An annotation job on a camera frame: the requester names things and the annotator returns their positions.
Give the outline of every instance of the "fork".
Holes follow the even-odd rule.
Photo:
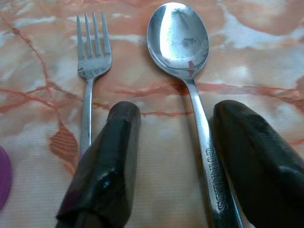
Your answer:
[[[84,44],[79,15],[77,16],[77,41],[78,41],[78,74],[86,80],[85,97],[82,107],[81,133],[80,133],[80,158],[91,145],[92,140],[92,96],[94,81],[104,75],[111,68],[112,53],[105,15],[101,13],[103,23],[104,53],[102,54],[99,42],[98,28],[95,13],[92,13],[95,36],[95,56],[89,28],[89,20],[85,14],[85,29],[87,41],[87,56],[85,57]]]

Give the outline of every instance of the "spoon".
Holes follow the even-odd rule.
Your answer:
[[[243,227],[194,82],[209,54],[203,22],[189,6],[175,2],[163,4],[150,18],[147,45],[154,62],[183,81],[190,93],[213,227]]]

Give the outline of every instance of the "marble-pattern tablecloth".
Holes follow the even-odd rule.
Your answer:
[[[0,1],[0,145],[13,172],[1,228],[56,223],[78,161],[85,82],[76,70],[76,15],[92,11],[105,13],[113,53],[111,70],[94,86],[93,138],[116,102],[132,101],[142,113],[127,227],[207,227],[189,95],[146,47],[149,18],[165,2]],[[181,2],[209,33],[210,57],[197,78],[208,117],[221,100],[243,102],[304,157],[304,1]]]

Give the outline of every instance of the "tablecloth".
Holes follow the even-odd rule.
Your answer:
[[[13,184],[1,228],[54,227],[79,159],[85,81],[76,15],[105,13],[111,70],[94,85],[93,138],[109,109],[139,106],[142,126],[127,228],[207,227],[202,165],[185,86],[151,60],[149,18],[163,0],[2,0],[0,145]],[[196,80],[207,116],[224,99],[262,115],[304,157],[304,1],[185,0],[201,16],[210,56]],[[244,219],[245,227],[252,225]]]

